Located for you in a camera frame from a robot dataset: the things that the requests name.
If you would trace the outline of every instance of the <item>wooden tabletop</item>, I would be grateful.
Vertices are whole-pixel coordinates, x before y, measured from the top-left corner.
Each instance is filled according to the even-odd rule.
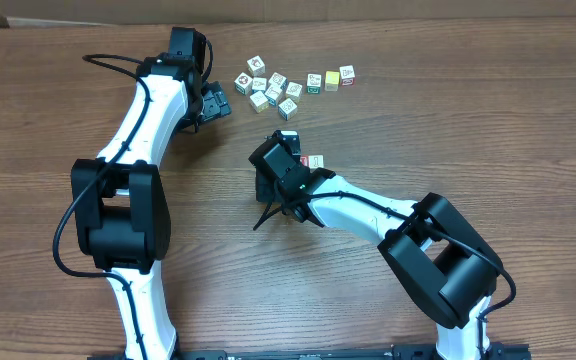
[[[175,137],[161,165],[173,222],[163,278],[184,349],[436,339],[374,245],[280,216],[252,231],[263,205],[247,158],[281,128],[362,188],[446,196],[517,283],[516,301],[490,316],[491,339],[576,359],[576,18],[197,27],[233,114]],[[154,56],[169,35],[170,26],[0,30],[0,359],[124,348],[108,284],[60,272],[51,241],[72,200],[73,162],[108,143],[134,94],[134,81],[81,56]],[[304,95],[289,122],[275,108],[257,115],[233,87],[255,55],[268,74],[302,84],[352,64],[357,84]],[[72,223],[61,254],[95,270]],[[499,284],[496,300],[508,291]]]

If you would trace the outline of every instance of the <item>wood grain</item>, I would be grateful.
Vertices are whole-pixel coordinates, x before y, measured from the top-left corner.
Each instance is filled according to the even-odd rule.
[[[277,128],[385,196],[449,198],[499,253],[519,296],[494,341],[576,358],[576,18],[199,26],[233,115],[177,136],[162,164],[173,219],[168,311],[184,349],[382,347],[432,342],[433,323],[375,248],[274,218],[260,230],[248,155]],[[81,61],[167,49],[169,26],[0,30],[0,359],[122,350],[115,300],[52,261],[77,158],[105,146],[134,83]],[[232,86],[245,61],[304,82],[353,64],[357,85],[305,95],[289,123]],[[64,261],[93,270],[62,239]],[[496,298],[505,296],[501,285]]]

